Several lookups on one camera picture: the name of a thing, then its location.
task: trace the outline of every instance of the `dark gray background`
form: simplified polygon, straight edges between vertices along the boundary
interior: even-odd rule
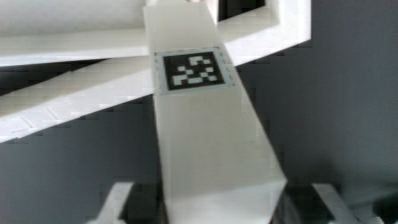
[[[313,41],[239,67],[290,181],[352,206],[398,189],[397,40],[398,1],[317,0]],[[84,65],[0,68],[2,94]],[[84,223],[114,182],[159,179],[150,96],[0,144],[0,224]]]

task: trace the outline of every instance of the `black and white square marker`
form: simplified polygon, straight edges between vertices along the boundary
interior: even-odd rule
[[[233,85],[217,48],[157,54],[162,93],[205,90]]]

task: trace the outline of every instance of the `white support leg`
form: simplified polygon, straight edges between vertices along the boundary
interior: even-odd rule
[[[287,179],[207,6],[148,7],[146,27],[169,223],[265,224]],[[191,89],[217,68],[228,76],[214,81],[225,77],[233,85]],[[168,74],[187,83],[164,82]],[[171,84],[189,87],[171,90]]]

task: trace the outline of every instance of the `white plastic panel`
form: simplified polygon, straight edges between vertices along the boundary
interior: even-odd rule
[[[273,1],[274,5],[290,6],[289,7],[290,11],[299,12],[292,14],[297,16],[296,18],[283,20],[287,22],[281,23],[281,25],[274,23],[274,26],[267,26],[269,22],[265,21],[269,21],[269,19],[273,19],[278,15],[276,14],[278,11],[276,12],[273,11],[278,7],[273,8],[269,6],[258,9],[260,11],[269,12],[269,16],[267,13],[264,16],[260,16],[253,14],[253,12],[249,12],[248,14],[235,17],[233,20],[237,21],[235,23],[230,23],[228,20],[219,24],[219,26],[225,26],[221,27],[219,30],[221,35],[225,37],[226,48],[230,50],[235,66],[241,65],[241,63],[244,63],[246,60],[258,59],[262,55],[267,56],[276,51],[290,47],[294,43],[299,44],[310,38],[312,2],[308,0],[297,0],[296,2],[292,2],[292,0],[273,0]],[[289,15],[289,13],[285,13],[287,7],[285,8],[280,7],[280,9],[283,12],[281,15]],[[246,24],[248,26],[251,26],[251,24],[255,25],[258,24],[257,25],[258,29],[264,27],[260,30],[264,30],[264,32],[269,33],[269,35],[260,35],[255,40],[246,39],[248,32],[242,32],[246,31],[246,29],[242,28],[244,26],[242,24]],[[297,30],[297,32],[290,32],[290,36],[283,36],[283,38],[280,38],[283,35],[283,31],[289,31],[290,27],[297,26],[301,27],[301,30],[294,29]],[[269,43],[276,42],[280,44],[276,44],[274,47],[273,46],[264,47],[262,48],[264,52],[258,52],[258,50],[255,49],[257,43],[265,46]],[[50,36],[18,37],[6,39],[0,38],[0,66],[13,64],[52,62],[52,61],[74,61],[106,57],[109,55],[118,57],[121,55],[130,55],[132,52],[136,52],[137,55],[148,54],[146,34],[143,29],[120,30],[111,32],[97,31],[79,34],[58,34]],[[98,88],[95,88],[100,91],[100,96],[104,99],[106,98],[113,99],[114,96],[120,94],[118,91],[123,91],[127,89],[125,83],[120,80],[120,76],[123,76],[123,74],[120,74],[120,70],[125,70],[127,76],[129,75],[134,76],[136,72],[139,72],[139,80],[141,83],[145,84],[143,86],[141,84],[137,85],[132,84],[129,89],[132,93],[137,92],[136,97],[139,98],[153,93],[148,58],[141,57],[137,59],[134,58],[113,59],[104,63],[95,64],[79,71],[79,72],[90,71],[91,76],[97,77],[98,79],[106,78],[109,86],[121,86],[121,88],[109,88],[107,91],[102,91],[104,90],[102,85],[98,86]],[[88,113],[97,112],[113,105],[118,105],[129,102],[130,100],[137,99],[129,93],[130,97],[120,97],[118,101],[113,102],[111,104],[104,104],[102,107],[84,106],[86,108],[91,109],[86,110],[77,109],[82,107],[84,102],[90,102],[91,104],[90,98],[86,100],[84,98],[82,99],[77,98],[77,102],[72,102],[66,96],[74,94],[74,90],[70,89],[70,91],[66,91],[65,93],[58,88],[58,86],[63,86],[65,83],[68,83],[66,80],[72,80],[72,77],[79,77],[79,75],[75,74],[77,72],[74,73],[74,75],[70,73],[61,75],[54,80],[50,80],[43,84],[36,85],[34,87],[29,87],[27,89],[17,91],[8,96],[0,97],[0,122],[6,122],[10,118],[20,119],[22,113],[27,114],[31,113],[31,111],[33,113],[36,113],[34,111],[43,111],[43,109],[47,111],[45,105],[52,105],[54,113],[58,113],[56,120],[58,123],[63,123],[72,119],[75,119],[79,116],[86,115]],[[91,87],[93,85],[81,86],[81,89],[77,89],[81,95],[88,94],[90,96],[93,96],[95,89]],[[54,124],[52,121],[45,121],[40,126],[45,129],[47,127],[52,126],[52,124]],[[31,128],[31,131],[24,132],[26,133],[24,135],[34,133],[40,130],[42,128]],[[24,136],[22,133],[18,135],[13,133],[15,130],[11,126],[8,126],[6,124],[0,125],[0,142],[13,139],[17,136]]]
[[[287,179],[207,6],[148,7],[146,25],[169,223],[265,224]],[[185,92],[166,94],[157,56],[189,50],[171,63],[178,71],[180,62],[189,64],[198,57],[193,51],[212,47],[223,52],[233,85],[189,91],[187,84]],[[189,67],[203,69],[196,63]]]
[[[2,2],[4,4],[18,5],[22,4],[20,1],[29,0],[4,0]],[[82,0],[75,5],[86,5],[82,4],[86,1],[90,3],[95,2],[95,0]],[[143,6],[139,5],[139,2],[145,4],[145,1],[113,1],[114,6],[111,8],[116,13],[118,7],[125,6],[129,2],[134,4],[132,15],[129,18],[136,18],[136,15],[141,15]],[[207,3],[216,14],[217,1],[207,0]],[[111,4],[111,0],[102,0],[98,6],[100,9],[107,4]],[[70,14],[65,12],[65,14],[72,15],[75,13],[77,15],[86,15],[84,8],[72,7],[72,11],[75,12],[68,12]],[[20,15],[18,13],[15,14],[17,15],[13,15],[11,18],[17,20]],[[47,19],[52,20],[54,17],[58,17],[56,15],[58,14],[49,12]],[[27,35],[27,32],[24,36],[13,36],[8,38],[0,37],[0,66],[148,55],[145,28],[137,28],[134,22],[134,27],[127,28],[127,25],[121,26],[125,23],[121,21],[118,22],[118,20],[114,20],[114,23],[107,22],[106,24],[109,24],[107,28],[104,25],[104,27],[98,28],[100,30],[95,31],[90,27],[86,27],[86,29],[79,28],[81,25],[77,24],[77,30],[72,29],[72,25],[68,26],[70,30],[75,30],[68,33],[59,33],[49,30],[45,33],[52,33],[52,35]],[[235,65],[241,65],[310,40],[312,0],[269,0],[264,8],[223,21],[219,24],[219,32],[230,50],[233,63]]]
[[[153,93],[148,57],[111,59],[0,97],[0,142]]]
[[[145,27],[146,0],[2,0],[0,37]]]

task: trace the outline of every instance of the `white structure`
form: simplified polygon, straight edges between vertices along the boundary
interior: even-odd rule
[[[52,7],[54,1],[40,1]],[[72,15],[74,10],[66,12],[58,6],[58,26],[38,27],[33,23],[33,29],[17,28],[20,4],[34,7],[31,0],[0,3],[0,15],[15,10],[8,14],[13,26],[0,31],[0,66],[114,58],[0,97],[0,141],[22,138],[155,93],[171,224],[264,224],[273,218],[287,179],[235,66],[310,40],[312,1],[271,0],[264,8],[217,27],[214,0],[214,19],[203,3],[148,1],[146,28],[145,1],[81,0],[81,7],[82,2],[107,9],[113,5],[118,16],[106,17],[113,22],[93,27],[84,10]],[[42,13],[33,12],[24,19],[42,21]],[[65,21],[61,15],[77,21]],[[191,54],[203,51],[205,56],[191,58],[191,68],[182,67],[185,74],[171,86],[168,65],[155,59],[187,55],[187,50],[194,51]],[[200,64],[214,67],[194,77]],[[169,92],[162,82],[169,83]],[[180,89],[182,85],[198,86]]]

